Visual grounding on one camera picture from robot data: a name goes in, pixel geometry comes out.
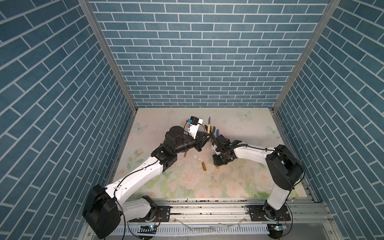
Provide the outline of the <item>tan pen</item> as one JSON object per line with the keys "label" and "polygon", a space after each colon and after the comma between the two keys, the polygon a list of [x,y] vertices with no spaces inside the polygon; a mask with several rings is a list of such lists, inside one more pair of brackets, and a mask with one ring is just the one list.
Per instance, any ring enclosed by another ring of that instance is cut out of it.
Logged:
{"label": "tan pen", "polygon": [[208,128],[207,128],[207,133],[209,134],[211,131],[211,116],[208,119]]}

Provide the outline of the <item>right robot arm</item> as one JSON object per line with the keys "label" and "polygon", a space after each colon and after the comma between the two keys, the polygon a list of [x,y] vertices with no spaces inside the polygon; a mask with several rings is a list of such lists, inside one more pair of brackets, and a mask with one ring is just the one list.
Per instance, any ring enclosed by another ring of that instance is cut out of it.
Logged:
{"label": "right robot arm", "polygon": [[268,167],[274,181],[272,191],[264,203],[265,217],[274,221],[284,212],[284,205],[295,186],[305,176],[305,167],[284,145],[273,149],[251,146],[242,141],[233,141],[223,135],[215,136],[210,126],[204,126],[210,134],[214,165],[227,165],[236,159],[254,161]]}

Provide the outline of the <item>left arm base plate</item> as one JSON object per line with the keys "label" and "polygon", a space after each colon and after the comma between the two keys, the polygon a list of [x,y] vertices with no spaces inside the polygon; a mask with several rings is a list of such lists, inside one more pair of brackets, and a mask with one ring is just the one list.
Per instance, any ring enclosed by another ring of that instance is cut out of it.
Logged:
{"label": "left arm base plate", "polygon": [[156,210],[154,209],[154,207],[152,207],[150,211],[143,218],[135,218],[130,220],[130,222],[137,222],[137,223],[154,222],[156,217],[160,218],[159,220],[157,220],[157,222],[160,222],[160,223],[169,222],[170,213],[171,213],[171,206],[157,206]]}

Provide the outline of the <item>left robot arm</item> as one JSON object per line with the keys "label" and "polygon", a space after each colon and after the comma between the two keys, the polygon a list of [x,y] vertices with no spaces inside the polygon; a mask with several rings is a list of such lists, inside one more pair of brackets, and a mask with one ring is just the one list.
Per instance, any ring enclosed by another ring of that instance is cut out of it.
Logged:
{"label": "left robot arm", "polygon": [[171,167],[179,153],[192,148],[200,152],[211,133],[211,126],[202,131],[195,129],[189,134],[184,128],[173,126],[166,132],[163,143],[139,167],[105,187],[97,184],[91,188],[82,215],[97,237],[103,239],[111,234],[125,218],[126,212],[130,213],[131,219],[154,218],[157,205],[148,196],[132,202],[129,209],[124,209],[123,204],[140,187]]}

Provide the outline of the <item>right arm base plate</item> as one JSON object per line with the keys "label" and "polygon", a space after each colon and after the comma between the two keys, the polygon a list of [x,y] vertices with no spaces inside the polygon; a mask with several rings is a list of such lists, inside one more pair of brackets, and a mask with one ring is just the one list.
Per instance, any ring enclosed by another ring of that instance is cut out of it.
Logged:
{"label": "right arm base plate", "polygon": [[245,206],[245,209],[248,212],[252,222],[273,222],[278,220],[290,221],[292,219],[291,213],[286,205],[283,205],[280,210],[275,210],[267,204],[248,205]]}

